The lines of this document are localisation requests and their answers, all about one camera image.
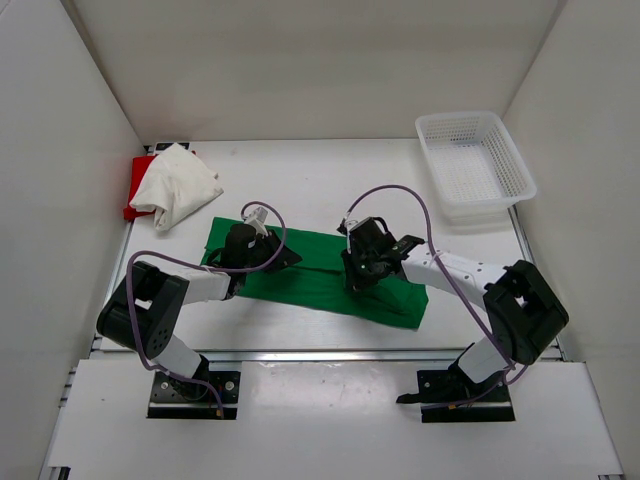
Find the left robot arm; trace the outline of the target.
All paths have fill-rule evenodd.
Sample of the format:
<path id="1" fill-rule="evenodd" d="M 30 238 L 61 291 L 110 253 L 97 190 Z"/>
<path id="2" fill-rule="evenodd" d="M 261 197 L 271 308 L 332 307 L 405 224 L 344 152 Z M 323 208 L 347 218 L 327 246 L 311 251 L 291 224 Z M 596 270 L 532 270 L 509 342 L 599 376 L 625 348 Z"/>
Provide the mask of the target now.
<path id="1" fill-rule="evenodd" d="M 162 368 L 172 388 L 198 400 L 209 392 L 209 366 L 174 334 L 182 307 L 233 298 L 244 287 L 248 269 L 272 274 L 301 261 L 275 230 L 233 223 L 224 244 L 205 256 L 204 270 L 170 275 L 145 261 L 134 262 L 102 308 L 97 331 L 140 350 L 146 361 Z"/>

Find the white t shirt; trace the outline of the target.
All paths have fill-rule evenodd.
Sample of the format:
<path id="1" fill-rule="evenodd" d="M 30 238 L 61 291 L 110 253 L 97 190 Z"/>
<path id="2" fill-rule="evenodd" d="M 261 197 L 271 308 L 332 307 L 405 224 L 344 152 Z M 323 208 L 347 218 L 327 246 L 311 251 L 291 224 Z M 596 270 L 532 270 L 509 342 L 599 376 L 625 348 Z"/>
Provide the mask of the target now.
<path id="1" fill-rule="evenodd" d="M 166 232 L 223 193 L 218 173 L 177 145 L 155 155 L 130 206 L 153 211 L 154 228 Z"/>

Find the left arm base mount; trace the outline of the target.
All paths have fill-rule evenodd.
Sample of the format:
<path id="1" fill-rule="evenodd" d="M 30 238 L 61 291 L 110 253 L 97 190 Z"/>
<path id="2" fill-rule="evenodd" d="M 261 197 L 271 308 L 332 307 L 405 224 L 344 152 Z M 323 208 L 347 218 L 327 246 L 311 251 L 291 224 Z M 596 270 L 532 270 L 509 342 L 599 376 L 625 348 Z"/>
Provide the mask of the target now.
<path id="1" fill-rule="evenodd" d="M 172 420 L 229 420 L 237 418 L 241 372 L 209 370 L 207 382 L 216 390 L 221 402 L 207 387 L 179 382 L 162 372 L 154 374 L 149 394 L 147 417 Z"/>

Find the green garment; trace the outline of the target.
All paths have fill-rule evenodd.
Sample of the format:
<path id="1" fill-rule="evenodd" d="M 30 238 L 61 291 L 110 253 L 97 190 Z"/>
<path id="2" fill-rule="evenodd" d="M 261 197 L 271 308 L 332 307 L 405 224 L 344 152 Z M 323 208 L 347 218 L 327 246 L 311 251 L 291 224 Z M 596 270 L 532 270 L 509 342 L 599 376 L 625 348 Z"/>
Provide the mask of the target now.
<path id="1" fill-rule="evenodd" d="M 252 273 L 239 295 L 360 317 L 383 325 L 417 329 L 429 298 L 422 285 L 386 278 L 363 292 L 345 289 L 340 253 L 343 237 L 287 229 L 286 246 L 302 261 L 276 273 Z"/>

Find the red t shirt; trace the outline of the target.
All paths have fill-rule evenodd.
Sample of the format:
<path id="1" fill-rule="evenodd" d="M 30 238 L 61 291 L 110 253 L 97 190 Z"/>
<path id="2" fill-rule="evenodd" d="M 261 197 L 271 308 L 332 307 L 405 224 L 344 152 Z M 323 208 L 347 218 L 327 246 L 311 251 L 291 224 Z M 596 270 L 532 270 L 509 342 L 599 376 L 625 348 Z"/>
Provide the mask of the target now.
<path id="1" fill-rule="evenodd" d="M 127 205 L 123 209 L 123 218 L 127 222 L 133 222 L 136 218 L 149 216 L 153 213 L 138 211 L 130 206 L 130 201 L 136 195 L 139 186 L 146 174 L 151 162 L 155 159 L 155 155 L 139 156 L 132 159 L 130 188 L 128 193 Z"/>

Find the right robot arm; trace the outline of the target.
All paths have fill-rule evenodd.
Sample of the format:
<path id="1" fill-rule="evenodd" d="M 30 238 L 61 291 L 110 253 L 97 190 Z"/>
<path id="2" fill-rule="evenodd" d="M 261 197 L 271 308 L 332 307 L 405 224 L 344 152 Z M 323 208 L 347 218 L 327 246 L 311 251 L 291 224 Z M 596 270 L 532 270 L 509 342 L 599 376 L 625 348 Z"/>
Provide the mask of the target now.
<path id="1" fill-rule="evenodd" d="M 485 312 L 487 319 L 479 321 L 485 337 L 461 354 L 449 375 L 450 390 L 460 399 L 476 397 L 497 373 L 534 364 L 568 324 L 566 309 L 531 262 L 483 263 L 412 235 L 397 239 L 380 217 L 344 221 L 338 231 L 347 239 L 341 258 L 349 292 L 368 291 L 395 277 L 456 295 L 465 306 Z"/>

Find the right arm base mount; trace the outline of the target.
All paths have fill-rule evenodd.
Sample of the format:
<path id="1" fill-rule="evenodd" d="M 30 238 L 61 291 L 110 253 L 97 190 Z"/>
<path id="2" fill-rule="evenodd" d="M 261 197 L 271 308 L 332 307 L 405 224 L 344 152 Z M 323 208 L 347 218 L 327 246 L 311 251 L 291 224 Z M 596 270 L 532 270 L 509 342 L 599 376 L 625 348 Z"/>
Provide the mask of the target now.
<path id="1" fill-rule="evenodd" d="M 494 423 L 516 420 L 505 374 L 473 383 L 458 366 L 419 370 L 416 393 L 397 397 L 400 405 L 420 406 L 422 423 Z"/>

